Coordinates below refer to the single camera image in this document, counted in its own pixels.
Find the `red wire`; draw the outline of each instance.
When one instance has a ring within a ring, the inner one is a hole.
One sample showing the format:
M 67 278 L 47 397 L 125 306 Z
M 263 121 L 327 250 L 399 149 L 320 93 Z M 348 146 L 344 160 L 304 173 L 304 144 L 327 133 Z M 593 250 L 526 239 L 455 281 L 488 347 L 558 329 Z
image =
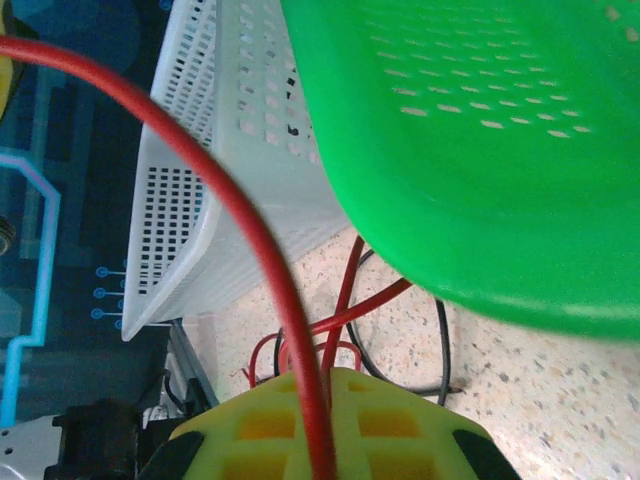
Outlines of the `red wire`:
M 277 333 L 272 333 L 270 335 L 267 335 L 262 340 L 260 340 L 258 344 L 254 347 L 253 353 L 251 354 L 251 359 L 249 360 L 249 373 L 247 377 L 249 380 L 249 388 L 254 388 L 257 383 L 256 382 L 256 363 L 258 361 L 258 354 L 260 353 L 260 349 L 262 349 L 265 343 L 267 343 L 270 340 L 274 340 L 277 337 L 278 337 Z
M 318 345 L 316 345 L 316 350 L 320 351 L 323 348 L 326 348 L 327 342 L 323 342 L 323 343 L 319 343 Z M 338 342 L 338 346 L 341 348 L 347 348 L 349 350 L 351 350 L 353 352 L 353 355 L 355 357 L 355 369 L 359 372 L 362 371 L 362 354 L 360 352 L 360 350 L 358 349 L 358 347 L 356 347 L 353 343 L 351 342 L 343 342 L 342 340 L 340 340 Z M 287 372 L 289 370 L 289 365 L 288 365 L 288 350 L 287 350 L 287 346 L 284 344 L 284 342 L 282 343 L 282 345 L 280 346 L 280 353 L 278 356 L 278 367 L 280 369 L 280 373 L 284 373 Z
M 337 327 L 343 327 L 347 323 L 356 318 L 360 318 L 367 313 L 372 312 L 376 308 L 381 307 L 385 303 L 393 300 L 400 295 L 406 289 L 411 286 L 411 282 L 405 278 L 396 280 L 384 290 L 379 291 L 375 295 L 367 298 L 366 300 L 354 305 L 347 310 L 340 313 L 336 313 L 330 317 L 320 320 L 311 325 L 311 335 L 319 335 L 321 333 L 328 332 Z M 282 341 L 280 346 L 280 355 L 278 356 L 278 367 L 280 372 L 286 372 L 288 370 L 288 345 L 286 339 Z
M 0 55 L 62 70 L 95 85 L 151 126 L 214 191 L 247 237 L 271 285 L 291 343 L 292 362 L 314 479 L 335 479 L 335 450 L 328 405 L 306 316 L 276 241 L 247 196 L 225 170 L 142 90 L 81 55 L 15 37 L 0 36 Z
M 322 343 L 317 344 L 316 345 L 316 351 L 319 352 L 323 348 L 326 351 L 327 343 L 328 342 L 322 342 Z M 360 353 L 360 350 L 358 349 L 358 347 L 356 347 L 351 342 L 344 342 L 342 340 L 338 341 L 338 347 L 346 348 L 347 350 L 351 350 L 353 352 L 353 357 L 354 357 L 354 369 L 357 370 L 358 372 L 362 371 L 362 354 Z
M 360 236 L 356 237 L 351 248 L 351 255 L 342 277 L 342 286 L 340 287 L 340 295 L 338 296 L 338 302 L 336 303 L 336 312 L 340 313 L 349 307 L 349 301 L 351 300 L 351 293 L 353 292 L 353 284 L 356 280 L 356 273 L 358 271 L 358 262 L 362 255 L 362 248 L 364 247 L 364 240 Z M 336 352 L 338 351 L 338 342 L 340 341 L 340 333 L 342 333 L 342 327 L 336 327 L 329 332 L 327 337 L 327 346 L 322 356 L 322 366 L 320 370 L 329 375 L 329 370 L 333 367 L 336 360 Z

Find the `speckled floor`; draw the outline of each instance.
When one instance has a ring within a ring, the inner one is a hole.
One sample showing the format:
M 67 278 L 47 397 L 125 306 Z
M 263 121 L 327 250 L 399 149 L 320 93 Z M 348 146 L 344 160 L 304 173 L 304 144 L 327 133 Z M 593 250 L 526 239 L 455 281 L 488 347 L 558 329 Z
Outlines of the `speckled floor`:
M 296 263 L 311 320 L 332 313 L 355 232 L 348 229 Z M 397 278 L 373 257 L 356 300 Z M 640 479 L 640 347 L 549 335 L 447 306 L 453 383 L 447 407 L 482 424 L 524 479 Z M 372 357 L 394 380 L 432 384 L 441 372 L 432 297 L 413 287 L 358 321 Z M 277 330 L 265 286 L 187 328 L 221 401 L 248 389 L 240 369 L 256 342 Z M 273 344 L 258 374 L 269 375 Z M 352 365 L 350 353 L 339 363 Z

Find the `white plastic basket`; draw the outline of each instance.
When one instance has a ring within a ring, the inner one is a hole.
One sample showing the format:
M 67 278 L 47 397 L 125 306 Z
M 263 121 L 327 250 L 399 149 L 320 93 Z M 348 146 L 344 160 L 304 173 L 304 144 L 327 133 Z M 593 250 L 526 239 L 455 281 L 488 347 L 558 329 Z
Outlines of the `white plastic basket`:
M 151 95 L 249 193 L 289 260 L 347 225 L 320 163 L 278 0 L 177 0 Z M 225 307 L 261 280 L 229 214 L 143 128 L 122 337 Z

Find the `blue printed line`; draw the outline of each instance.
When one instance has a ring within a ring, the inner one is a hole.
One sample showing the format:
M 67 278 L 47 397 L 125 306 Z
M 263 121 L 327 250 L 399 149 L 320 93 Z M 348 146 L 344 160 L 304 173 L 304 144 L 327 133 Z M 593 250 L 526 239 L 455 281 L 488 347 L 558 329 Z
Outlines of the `blue printed line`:
M 41 172 L 24 158 L 0 155 L 0 167 L 11 168 L 22 173 L 45 198 L 31 334 L 13 338 L 7 349 L 7 366 L 4 374 L 2 406 L 0 407 L 0 426 L 5 428 L 12 426 L 16 421 L 22 351 L 24 348 L 42 347 L 47 333 L 53 258 L 60 216 L 60 193 Z

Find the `plastic basket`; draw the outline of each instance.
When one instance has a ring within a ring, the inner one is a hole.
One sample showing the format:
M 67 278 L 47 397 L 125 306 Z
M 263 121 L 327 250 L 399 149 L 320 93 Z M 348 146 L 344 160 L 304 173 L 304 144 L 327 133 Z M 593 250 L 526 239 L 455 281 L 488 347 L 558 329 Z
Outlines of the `plastic basket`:
M 320 163 L 277 0 L 175 2 L 151 94 L 225 162 L 288 258 L 347 225 Z M 222 308 L 261 278 L 215 196 L 144 127 L 123 338 Z
M 497 318 L 640 338 L 640 3 L 282 3 L 378 253 Z

